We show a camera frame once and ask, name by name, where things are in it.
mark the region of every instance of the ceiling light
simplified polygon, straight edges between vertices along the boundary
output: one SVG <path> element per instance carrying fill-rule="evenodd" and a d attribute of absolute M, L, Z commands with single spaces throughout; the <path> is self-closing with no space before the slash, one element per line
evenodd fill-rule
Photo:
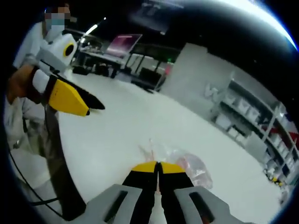
<path fill-rule="evenodd" d="M 98 27 L 97 24 L 94 24 L 92 27 L 89 28 L 89 30 L 85 33 L 85 35 L 89 35 L 94 29 Z"/>

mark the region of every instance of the white wall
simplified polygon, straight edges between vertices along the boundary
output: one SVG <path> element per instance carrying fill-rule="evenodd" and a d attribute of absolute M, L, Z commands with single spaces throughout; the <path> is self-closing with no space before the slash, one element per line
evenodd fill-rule
<path fill-rule="evenodd" d="M 289 132 L 298 133 L 298 130 L 297 130 L 294 122 L 288 122 L 286 129 Z"/>
<path fill-rule="evenodd" d="M 161 88 L 165 94 L 209 119 L 213 102 L 204 98 L 207 83 L 219 90 L 225 89 L 231 74 L 249 90 L 268 104 L 277 99 L 252 76 L 219 57 L 211 55 L 205 47 L 187 43 L 178 56 L 169 76 Z"/>

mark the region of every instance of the white box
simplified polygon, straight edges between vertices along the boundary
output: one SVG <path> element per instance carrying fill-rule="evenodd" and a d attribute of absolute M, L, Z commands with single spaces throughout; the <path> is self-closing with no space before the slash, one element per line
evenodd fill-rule
<path fill-rule="evenodd" d="M 247 110 L 250 108 L 250 104 L 243 97 L 239 97 L 236 100 L 235 105 L 239 112 L 243 114 L 246 114 Z"/>
<path fill-rule="evenodd" d="M 212 101 L 214 103 L 218 103 L 219 102 L 219 97 L 220 97 L 219 90 L 216 89 L 216 88 L 213 88 Z"/>
<path fill-rule="evenodd" d="M 279 134 L 274 133 L 270 136 L 270 139 L 275 147 L 278 147 L 281 142 L 281 137 Z"/>
<path fill-rule="evenodd" d="M 287 164 L 291 164 L 291 163 L 294 163 L 294 160 L 292 157 L 288 157 L 287 161 L 286 161 Z"/>
<path fill-rule="evenodd" d="M 288 150 L 285 148 L 280 154 L 285 158 L 288 155 Z"/>
<path fill-rule="evenodd" d="M 261 113 L 254 107 L 250 107 L 246 113 L 247 118 L 253 122 L 256 122 L 260 115 Z"/>
<path fill-rule="evenodd" d="M 242 144 L 243 144 L 244 146 L 246 146 L 247 143 L 248 143 L 248 140 L 249 140 L 249 137 L 247 137 L 247 138 L 244 137 L 244 140 L 242 141 Z"/>
<path fill-rule="evenodd" d="M 284 174 L 281 174 L 278 179 L 280 180 L 280 182 L 284 182 L 286 177 Z"/>
<path fill-rule="evenodd" d="M 204 96 L 206 98 L 209 98 L 213 95 L 213 93 L 214 93 L 214 91 L 213 91 L 213 88 L 211 87 L 211 84 L 207 83 L 206 86 L 205 86 Z"/>
<path fill-rule="evenodd" d="M 288 157 L 285 159 L 286 162 L 293 160 L 292 155 L 288 155 Z"/>
<path fill-rule="evenodd" d="M 288 164 L 287 166 L 288 166 L 288 168 L 289 168 L 290 170 L 292 170 L 293 167 L 294 167 L 294 164 Z"/>
<path fill-rule="evenodd" d="M 287 164 L 289 167 L 291 167 L 294 164 L 294 160 L 289 161 Z"/>
<path fill-rule="evenodd" d="M 285 149 L 286 149 L 285 143 L 281 141 L 277 147 L 277 150 L 282 153 Z"/>
<path fill-rule="evenodd" d="M 229 129 L 229 131 L 228 131 L 228 134 L 229 134 L 230 136 L 232 136 L 233 138 L 236 138 L 237 135 L 239 134 L 239 132 L 238 132 L 237 130 L 235 130 L 233 127 L 231 127 L 231 128 Z"/>
<path fill-rule="evenodd" d="M 242 134 L 238 134 L 236 140 L 243 144 L 245 141 L 245 137 Z"/>
<path fill-rule="evenodd" d="M 289 169 L 290 169 L 291 171 L 293 171 L 294 168 L 295 168 L 295 163 L 293 163 L 292 165 L 289 166 Z"/>
<path fill-rule="evenodd" d="M 277 163 L 274 160 L 270 160 L 269 162 L 267 162 L 267 169 L 268 170 L 275 170 L 278 167 Z"/>
<path fill-rule="evenodd" d="M 282 171 L 281 170 L 280 171 L 275 171 L 273 173 L 273 180 L 278 180 L 281 175 L 282 175 Z"/>
<path fill-rule="evenodd" d="M 233 104 L 234 102 L 235 102 L 235 100 L 236 100 L 236 97 L 234 96 L 234 94 L 233 93 L 231 93 L 231 92 L 227 92 L 226 94 L 225 94 L 225 96 L 224 96 L 224 102 L 225 103 L 227 103 L 227 104 Z"/>
<path fill-rule="evenodd" d="M 230 119 L 223 113 L 220 113 L 215 121 L 215 123 L 222 127 L 224 130 L 228 130 L 232 126 Z"/>

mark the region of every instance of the person's hand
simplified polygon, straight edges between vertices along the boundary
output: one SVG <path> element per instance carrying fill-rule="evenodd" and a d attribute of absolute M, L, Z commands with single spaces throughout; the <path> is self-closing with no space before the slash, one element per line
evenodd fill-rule
<path fill-rule="evenodd" d="M 40 102 L 40 94 L 32 86 L 32 74 L 34 66 L 25 64 L 21 66 L 8 80 L 7 85 L 7 100 L 10 104 L 17 97 L 27 97 L 35 103 Z"/>

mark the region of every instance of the plastic bag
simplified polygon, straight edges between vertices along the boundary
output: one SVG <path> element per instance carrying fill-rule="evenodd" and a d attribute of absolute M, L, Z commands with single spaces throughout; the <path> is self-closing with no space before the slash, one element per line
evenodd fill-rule
<path fill-rule="evenodd" d="M 177 147 L 153 143 L 152 140 L 149 140 L 148 150 L 142 146 L 139 148 L 144 153 L 146 161 L 164 161 L 177 164 L 185 170 L 194 186 L 202 186 L 206 189 L 213 187 L 210 173 L 204 162 L 196 155 Z"/>

